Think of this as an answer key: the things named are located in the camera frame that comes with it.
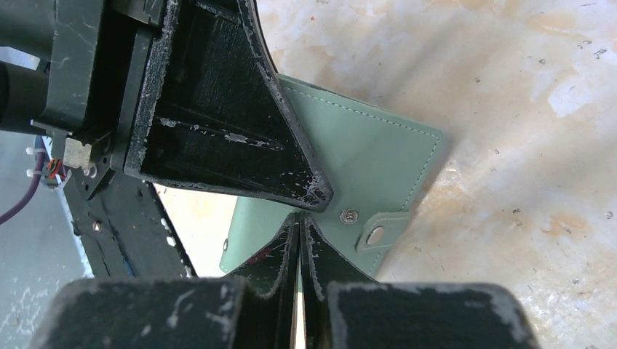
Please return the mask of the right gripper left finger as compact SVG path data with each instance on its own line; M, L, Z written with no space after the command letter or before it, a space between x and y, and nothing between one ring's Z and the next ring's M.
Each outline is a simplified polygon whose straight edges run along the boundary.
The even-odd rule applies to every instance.
M299 216L220 278L82 279L64 286L31 348L290 348Z

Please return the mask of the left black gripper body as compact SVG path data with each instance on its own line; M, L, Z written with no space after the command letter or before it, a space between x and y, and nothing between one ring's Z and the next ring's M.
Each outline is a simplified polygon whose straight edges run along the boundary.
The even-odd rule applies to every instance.
M123 167L151 42L165 1L3 1L1 47L38 59L1 63L1 129L52 138L82 170L87 200Z

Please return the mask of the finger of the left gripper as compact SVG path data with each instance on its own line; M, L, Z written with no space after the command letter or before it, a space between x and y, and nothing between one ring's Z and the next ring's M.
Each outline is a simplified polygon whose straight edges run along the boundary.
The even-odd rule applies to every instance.
M172 188L323 212L334 191L269 54L254 1L167 1L123 164Z

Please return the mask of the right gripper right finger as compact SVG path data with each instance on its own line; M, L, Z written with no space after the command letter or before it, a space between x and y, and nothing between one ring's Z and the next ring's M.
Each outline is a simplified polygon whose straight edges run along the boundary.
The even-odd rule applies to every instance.
M486 283L381 283L299 217L308 348L537 348L514 295Z

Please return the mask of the green card holder wallet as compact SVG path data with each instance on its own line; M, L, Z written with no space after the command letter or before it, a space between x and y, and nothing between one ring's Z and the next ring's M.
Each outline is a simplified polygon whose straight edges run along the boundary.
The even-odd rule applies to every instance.
M333 187L327 209L311 220L312 277L322 287L368 281L405 231L443 134L289 76L279 80Z

